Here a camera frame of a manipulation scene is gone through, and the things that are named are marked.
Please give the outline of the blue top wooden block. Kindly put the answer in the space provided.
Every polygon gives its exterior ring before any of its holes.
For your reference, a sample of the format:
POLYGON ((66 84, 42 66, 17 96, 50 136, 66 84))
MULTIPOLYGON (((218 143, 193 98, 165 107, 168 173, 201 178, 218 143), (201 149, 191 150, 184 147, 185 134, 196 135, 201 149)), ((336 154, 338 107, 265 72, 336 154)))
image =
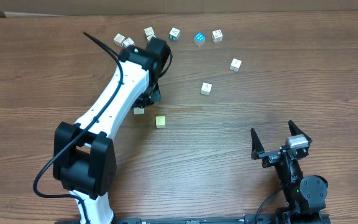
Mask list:
POLYGON ((203 33, 199 32, 194 36, 194 43, 198 46, 201 47, 204 43, 205 43, 206 37, 203 33))

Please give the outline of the blue sided front block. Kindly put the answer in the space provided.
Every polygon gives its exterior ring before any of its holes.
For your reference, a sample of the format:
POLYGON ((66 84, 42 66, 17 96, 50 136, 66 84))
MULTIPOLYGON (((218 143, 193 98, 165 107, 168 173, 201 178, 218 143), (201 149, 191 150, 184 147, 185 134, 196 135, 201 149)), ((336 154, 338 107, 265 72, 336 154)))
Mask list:
POLYGON ((211 93, 212 84, 204 82, 201 86, 201 94, 209 96, 211 93))

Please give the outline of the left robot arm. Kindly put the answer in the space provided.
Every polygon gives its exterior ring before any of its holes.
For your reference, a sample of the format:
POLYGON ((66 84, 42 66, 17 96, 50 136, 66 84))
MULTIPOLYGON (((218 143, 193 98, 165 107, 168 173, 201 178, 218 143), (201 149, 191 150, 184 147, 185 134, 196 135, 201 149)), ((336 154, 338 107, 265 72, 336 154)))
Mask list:
POLYGON ((158 80, 167 72, 172 52, 155 37, 144 49, 132 45, 119 53, 98 39, 93 42, 117 60, 116 71, 83 116, 55 130, 53 177, 75 198, 78 223, 112 223, 108 190, 117 170, 114 138, 131 109, 161 100, 158 80))

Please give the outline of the plain wooden block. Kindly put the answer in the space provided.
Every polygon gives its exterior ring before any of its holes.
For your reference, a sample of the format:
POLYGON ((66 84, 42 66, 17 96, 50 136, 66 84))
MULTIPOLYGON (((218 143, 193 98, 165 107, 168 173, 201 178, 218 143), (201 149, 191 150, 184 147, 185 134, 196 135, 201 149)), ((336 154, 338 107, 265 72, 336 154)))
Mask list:
POLYGON ((223 40, 223 33, 220 29, 212 31, 212 39, 214 43, 220 42, 223 40))
POLYGON ((152 27, 147 27, 144 29, 145 35, 148 37, 150 35, 154 35, 154 30, 152 27))
POLYGON ((120 33, 118 33, 114 39, 113 42, 115 45, 119 46, 119 47, 123 47, 123 42, 125 41, 125 37, 123 35, 121 35, 120 33))
POLYGON ((123 46, 124 48, 127 48, 127 47, 132 46, 132 45, 135 45, 135 43, 134 43, 134 41, 133 41, 130 37, 128 37, 127 39, 125 39, 125 40, 122 42, 122 46, 123 46))

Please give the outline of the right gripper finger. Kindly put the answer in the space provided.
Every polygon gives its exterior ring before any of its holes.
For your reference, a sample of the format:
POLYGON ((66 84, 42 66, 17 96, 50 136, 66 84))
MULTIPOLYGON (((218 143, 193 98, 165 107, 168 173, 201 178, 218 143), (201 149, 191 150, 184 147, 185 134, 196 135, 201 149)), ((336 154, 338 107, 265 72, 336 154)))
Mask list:
POLYGON ((257 160, 260 159, 260 155, 263 154, 265 150, 254 128, 250 130, 250 133, 252 140, 251 158, 257 160))
POLYGON ((288 121, 288 127, 290 129, 290 133, 292 136, 297 136, 297 135, 304 135, 304 137, 307 139, 307 141, 309 143, 312 143, 312 139, 305 134, 292 120, 288 121))

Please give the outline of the yellow top wooden block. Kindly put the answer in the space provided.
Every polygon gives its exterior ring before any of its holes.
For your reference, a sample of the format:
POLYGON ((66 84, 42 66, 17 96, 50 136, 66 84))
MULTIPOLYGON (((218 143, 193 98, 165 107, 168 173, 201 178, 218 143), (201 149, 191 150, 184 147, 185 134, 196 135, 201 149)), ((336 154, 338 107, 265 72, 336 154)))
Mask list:
POLYGON ((157 116, 155 118, 155 124, 157 128, 165 128, 166 127, 166 118, 164 116, 157 116))

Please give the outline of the plain wooden block far left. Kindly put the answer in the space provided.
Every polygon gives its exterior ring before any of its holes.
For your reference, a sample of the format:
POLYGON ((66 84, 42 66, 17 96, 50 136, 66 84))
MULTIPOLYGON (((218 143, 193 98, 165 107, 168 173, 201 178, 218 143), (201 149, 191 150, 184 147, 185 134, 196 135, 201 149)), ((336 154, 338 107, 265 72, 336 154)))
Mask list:
POLYGON ((123 42, 125 41, 125 37, 123 35, 121 35, 120 33, 118 33, 114 39, 113 42, 115 45, 119 46, 119 47, 123 47, 123 42))

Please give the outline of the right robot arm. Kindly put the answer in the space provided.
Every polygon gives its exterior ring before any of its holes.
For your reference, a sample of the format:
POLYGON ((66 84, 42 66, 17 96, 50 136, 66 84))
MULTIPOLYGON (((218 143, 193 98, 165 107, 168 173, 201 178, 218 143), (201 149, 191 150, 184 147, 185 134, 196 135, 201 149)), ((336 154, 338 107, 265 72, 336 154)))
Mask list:
POLYGON ((328 181, 320 175, 304 176, 299 160, 308 156, 313 140, 291 120, 288 122, 291 136, 277 151, 266 152, 255 129, 250 130, 251 158, 260 159, 262 167, 274 167, 280 188, 269 195, 255 215, 247 218, 253 223, 329 223, 329 215, 321 213, 326 208, 328 181), (278 193, 283 192, 286 207, 276 209, 273 215, 261 215, 264 206, 278 193))

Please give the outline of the cardboard back wall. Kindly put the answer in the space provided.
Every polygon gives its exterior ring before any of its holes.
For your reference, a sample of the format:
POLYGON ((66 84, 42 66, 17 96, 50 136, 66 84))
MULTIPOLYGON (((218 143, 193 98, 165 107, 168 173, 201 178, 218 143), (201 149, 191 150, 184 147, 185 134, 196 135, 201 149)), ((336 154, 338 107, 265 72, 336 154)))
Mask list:
POLYGON ((353 10, 358 0, 0 0, 0 17, 353 10))

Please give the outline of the plain block far right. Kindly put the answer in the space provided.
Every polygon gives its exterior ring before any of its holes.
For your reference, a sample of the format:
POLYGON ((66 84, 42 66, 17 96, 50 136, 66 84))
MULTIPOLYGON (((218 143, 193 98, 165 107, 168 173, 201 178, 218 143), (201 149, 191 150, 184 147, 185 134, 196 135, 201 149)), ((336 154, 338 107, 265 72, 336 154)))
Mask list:
POLYGON ((241 67, 241 64, 242 64, 241 60, 234 58, 230 64, 229 69, 234 72, 238 72, 241 67))

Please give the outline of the blue X wooden block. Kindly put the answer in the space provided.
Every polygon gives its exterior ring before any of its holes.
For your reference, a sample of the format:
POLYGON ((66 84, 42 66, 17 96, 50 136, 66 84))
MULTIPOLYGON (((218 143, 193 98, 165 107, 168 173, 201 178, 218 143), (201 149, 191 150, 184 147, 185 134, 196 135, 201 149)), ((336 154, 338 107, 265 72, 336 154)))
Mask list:
POLYGON ((150 42, 152 38, 156 38, 154 34, 147 36, 147 42, 150 42))

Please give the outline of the green L wooden block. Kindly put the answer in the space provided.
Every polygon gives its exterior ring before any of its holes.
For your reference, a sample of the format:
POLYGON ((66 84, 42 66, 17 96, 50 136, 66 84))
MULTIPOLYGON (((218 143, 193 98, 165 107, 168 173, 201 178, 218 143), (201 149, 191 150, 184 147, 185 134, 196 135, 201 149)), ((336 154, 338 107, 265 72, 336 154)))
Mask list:
POLYGON ((133 109, 134 114, 144 114, 145 113, 145 108, 139 108, 136 107, 133 109))

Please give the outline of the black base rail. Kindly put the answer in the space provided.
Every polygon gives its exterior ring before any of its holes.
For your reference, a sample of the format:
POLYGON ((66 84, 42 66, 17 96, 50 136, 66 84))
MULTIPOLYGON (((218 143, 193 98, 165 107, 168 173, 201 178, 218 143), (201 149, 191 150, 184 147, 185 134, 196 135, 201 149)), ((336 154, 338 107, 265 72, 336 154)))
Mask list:
MULTIPOLYGON (((275 215, 259 215, 257 223, 284 223, 276 221, 275 215)), ((312 218, 311 221, 294 218, 290 223, 322 223, 330 224, 329 215, 322 215, 321 221, 312 218)), ((213 217, 213 218, 174 218, 174 219, 140 219, 140 218, 113 218, 112 224, 253 224, 255 223, 255 215, 245 215, 243 217, 213 217)), ((79 220, 71 220, 65 222, 55 222, 55 224, 80 224, 79 220)))

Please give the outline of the teal sided wooden block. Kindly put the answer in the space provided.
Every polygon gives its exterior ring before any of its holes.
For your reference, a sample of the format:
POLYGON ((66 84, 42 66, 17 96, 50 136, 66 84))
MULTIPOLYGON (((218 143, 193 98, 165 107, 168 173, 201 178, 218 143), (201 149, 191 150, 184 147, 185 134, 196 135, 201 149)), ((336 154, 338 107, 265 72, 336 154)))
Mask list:
POLYGON ((169 32, 169 39, 177 42, 179 37, 180 37, 180 30, 173 27, 169 32))

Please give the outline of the plain wooden block top right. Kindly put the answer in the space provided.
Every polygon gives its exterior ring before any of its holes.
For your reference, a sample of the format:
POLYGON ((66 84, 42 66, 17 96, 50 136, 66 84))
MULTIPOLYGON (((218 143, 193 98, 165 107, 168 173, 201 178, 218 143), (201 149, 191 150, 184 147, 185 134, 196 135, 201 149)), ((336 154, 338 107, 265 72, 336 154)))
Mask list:
POLYGON ((223 40, 223 33, 220 29, 212 31, 212 39, 214 43, 220 42, 223 40))

